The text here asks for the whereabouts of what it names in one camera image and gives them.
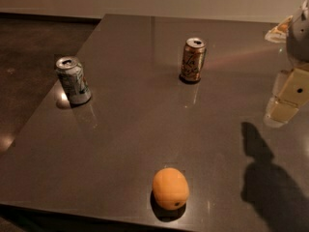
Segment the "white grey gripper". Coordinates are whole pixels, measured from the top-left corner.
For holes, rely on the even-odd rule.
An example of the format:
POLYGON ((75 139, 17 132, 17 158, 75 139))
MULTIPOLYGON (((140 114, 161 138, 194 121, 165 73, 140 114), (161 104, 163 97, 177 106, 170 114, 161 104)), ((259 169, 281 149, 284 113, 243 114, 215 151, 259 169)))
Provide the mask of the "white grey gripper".
MULTIPOLYGON (((272 29, 265 39, 284 44, 293 66, 309 62, 309 0, 304 0, 293 16, 286 17, 272 29)), ((309 69, 295 67, 281 71, 275 79, 268 101, 264 122, 272 128, 289 123, 299 109, 309 102, 309 69)))

